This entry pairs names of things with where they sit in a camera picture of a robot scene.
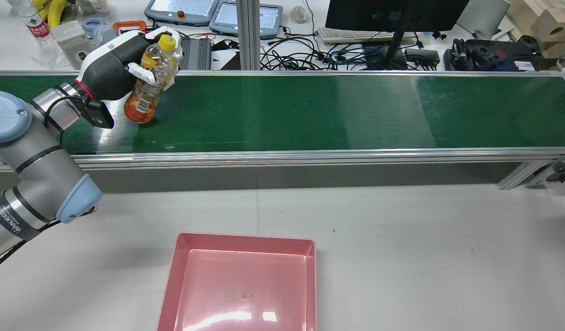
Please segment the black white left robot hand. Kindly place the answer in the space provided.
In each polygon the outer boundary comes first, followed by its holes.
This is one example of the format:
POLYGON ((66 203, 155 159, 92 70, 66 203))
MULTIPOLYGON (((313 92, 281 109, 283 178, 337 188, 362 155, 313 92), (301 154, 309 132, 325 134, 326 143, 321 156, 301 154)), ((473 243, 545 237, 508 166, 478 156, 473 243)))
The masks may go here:
POLYGON ((157 85, 152 73, 141 64, 145 50, 160 36, 170 35, 177 42, 174 54, 181 59, 181 35, 173 28, 162 26, 152 32, 140 30, 125 32, 98 47, 86 56, 74 89, 93 100, 120 100, 132 91, 137 80, 157 85))

